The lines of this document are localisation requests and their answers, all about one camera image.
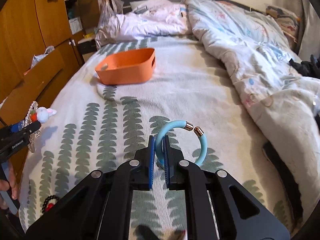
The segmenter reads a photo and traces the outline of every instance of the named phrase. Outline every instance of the plush toy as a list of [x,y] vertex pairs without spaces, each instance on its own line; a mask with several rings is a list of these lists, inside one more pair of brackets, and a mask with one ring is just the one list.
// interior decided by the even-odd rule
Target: plush toy
[[35,113],[33,113],[30,118],[32,122],[39,121],[40,123],[45,123],[49,120],[49,117],[55,115],[56,110],[51,108],[39,107]]

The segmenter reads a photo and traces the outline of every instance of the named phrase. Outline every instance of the blue bracelet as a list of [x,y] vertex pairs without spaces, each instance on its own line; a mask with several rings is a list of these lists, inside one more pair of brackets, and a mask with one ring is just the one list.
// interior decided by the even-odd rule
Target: blue bracelet
[[[183,120],[177,120],[177,121],[172,121],[169,123],[166,123],[158,132],[156,135],[156,142],[155,142],[155,148],[156,148],[156,155],[161,163],[161,165],[164,165],[164,160],[163,160],[163,151],[162,151],[162,140],[167,132],[169,132],[173,128],[183,128],[185,130],[191,131],[193,130],[193,125],[187,121]],[[207,155],[207,148],[208,148],[208,143],[207,143],[207,137],[205,136],[204,132],[200,127],[194,128],[195,134],[198,136],[200,145],[201,145],[201,151],[198,159],[195,161],[195,164],[200,166],[203,161],[205,156]]]

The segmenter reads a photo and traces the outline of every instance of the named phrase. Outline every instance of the wooden wardrobe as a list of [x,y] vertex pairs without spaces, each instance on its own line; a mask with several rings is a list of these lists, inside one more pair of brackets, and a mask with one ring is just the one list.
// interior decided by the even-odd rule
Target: wooden wardrobe
[[[23,120],[33,101],[50,107],[83,64],[64,0],[7,0],[0,11],[0,126]],[[54,46],[27,74],[34,55]],[[20,180],[27,148],[11,159]]]

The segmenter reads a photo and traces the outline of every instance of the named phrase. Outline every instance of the silver screw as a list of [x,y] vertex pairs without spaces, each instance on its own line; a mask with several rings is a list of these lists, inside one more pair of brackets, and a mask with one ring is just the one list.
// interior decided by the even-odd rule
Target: silver screw
[[225,178],[227,176],[227,172],[224,171],[224,170],[220,170],[220,171],[217,172],[217,175],[219,177]]
[[99,178],[101,176],[101,171],[93,171],[92,173],[91,173],[91,177],[93,177],[93,178]]
[[140,163],[140,162],[139,162],[138,160],[131,160],[131,161],[129,162],[129,164],[130,164],[131,166],[133,166],[133,167],[138,166],[139,163]]
[[182,167],[187,167],[189,165],[189,162],[187,160],[182,160],[182,161],[179,161],[179,164]]

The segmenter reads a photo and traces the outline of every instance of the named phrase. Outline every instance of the gold metal tip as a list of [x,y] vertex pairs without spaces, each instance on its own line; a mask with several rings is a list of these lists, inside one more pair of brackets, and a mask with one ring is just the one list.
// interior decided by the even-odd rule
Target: gold metal tip
[[204,131],[199,126],[195,127],[193,131],[198,137],[201,137],[202,135],[204,135]]
[[192,131],[193,130],[193,124],[187,122],[186,126],[184,127],[187,131]]

